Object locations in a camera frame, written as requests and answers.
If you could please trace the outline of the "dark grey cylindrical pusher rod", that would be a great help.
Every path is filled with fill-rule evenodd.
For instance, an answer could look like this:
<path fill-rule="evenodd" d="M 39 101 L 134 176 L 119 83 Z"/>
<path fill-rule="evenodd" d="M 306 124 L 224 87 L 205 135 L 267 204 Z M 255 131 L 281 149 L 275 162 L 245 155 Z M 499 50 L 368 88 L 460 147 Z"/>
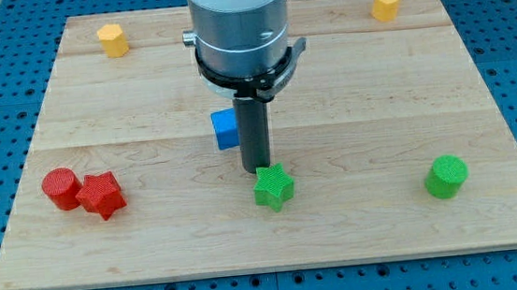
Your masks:
<path fill-rule="evenodd" d="M 243 167 L 251 174 L 258 167 L 269 167 L 270 144 L 266 103 L 254 99 L 234 99 L 237 135 Z"/>

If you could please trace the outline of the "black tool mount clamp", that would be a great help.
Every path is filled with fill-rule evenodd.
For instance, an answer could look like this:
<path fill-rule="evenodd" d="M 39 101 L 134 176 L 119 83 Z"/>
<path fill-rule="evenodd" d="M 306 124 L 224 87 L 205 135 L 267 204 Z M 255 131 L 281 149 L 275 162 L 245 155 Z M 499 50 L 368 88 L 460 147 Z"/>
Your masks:
<path fill-rule="evenodd" d="M 247 78 L 224 76 L 212 71 L 195 52 L 198 73 L 215 94 L 227 99 L 255 100 L 268 103 L 290 82 L 296 71 L 300 55 L 306 49 L 307 39 L 300 37 L 292 47 L 287 47 L 283 57 L 267 72 Z"/>

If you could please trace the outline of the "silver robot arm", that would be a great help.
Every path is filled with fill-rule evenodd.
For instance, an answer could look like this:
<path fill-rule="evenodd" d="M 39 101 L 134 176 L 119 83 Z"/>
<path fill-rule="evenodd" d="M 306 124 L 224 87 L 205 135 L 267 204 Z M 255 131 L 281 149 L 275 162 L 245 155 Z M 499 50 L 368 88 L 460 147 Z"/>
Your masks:
<path fill-rule="evenodd" d="M 288 43 L 287 0 L 187 0 L 194 49 L 208 88 L 231 99 L 243 167 L 270 164 L 267 105 L 290 82 L 307 40 Z"/>

